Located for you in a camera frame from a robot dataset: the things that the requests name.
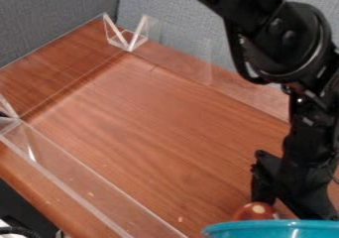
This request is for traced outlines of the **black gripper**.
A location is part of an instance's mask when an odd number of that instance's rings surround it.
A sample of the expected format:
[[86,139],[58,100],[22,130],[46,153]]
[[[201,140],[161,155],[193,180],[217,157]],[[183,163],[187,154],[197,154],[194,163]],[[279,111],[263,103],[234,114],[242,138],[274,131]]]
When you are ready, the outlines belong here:
[[266,150],[258,150],[254,156],[253,201],[274,205],[279,199],[301,219],[339,220],[329,195],[339,165],[334,146],[285,140],[282,157]]

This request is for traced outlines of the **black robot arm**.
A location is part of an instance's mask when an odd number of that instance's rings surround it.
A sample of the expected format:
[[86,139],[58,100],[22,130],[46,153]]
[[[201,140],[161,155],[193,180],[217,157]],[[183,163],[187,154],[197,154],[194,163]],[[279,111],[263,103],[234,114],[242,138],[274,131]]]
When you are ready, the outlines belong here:
[[302,219],[339,221],[329,185],[339,182],[339,51],[311,5],[286,0],[199,0],[223,19],[234,63],[254,84],[289,95],[283,154],[259,150],[253,200],[282,201]]

